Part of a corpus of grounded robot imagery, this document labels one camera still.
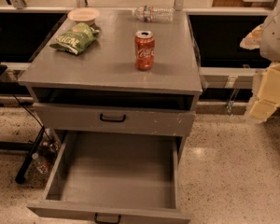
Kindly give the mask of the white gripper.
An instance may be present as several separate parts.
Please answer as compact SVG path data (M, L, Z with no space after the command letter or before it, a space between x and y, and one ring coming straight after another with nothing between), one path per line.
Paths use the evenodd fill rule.
M258 49L260 55L271 63L253 79L247 116L257 121L266 121L280 105L280 0L263 25L254 28L240 42L243 49Z

